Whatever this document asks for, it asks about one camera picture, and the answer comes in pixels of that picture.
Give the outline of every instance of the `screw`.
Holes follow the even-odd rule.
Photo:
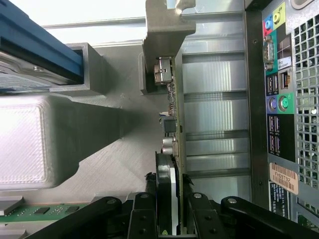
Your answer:
[[[195,193],[194,194],[194,198],[201,198],[201,197],[202,197],[202,195],[200,193]]]
[[[233,204],[233,203],[237,203],[237,200],[234,199],[234,198],[229,198],[229,199],[228,199],[228,202],[231,203],[231,204]]]
[[[115,203],[115,200],[114,200],[114,199],[111,199],[111,200],[107,201],[106,203],[107,203],[107,204],[113,204],[113,203]]]
[[[44,69],[42,67],[38,67],[38,66],[34,66],[33,70],[36,72],[43,72],[44,71]]]

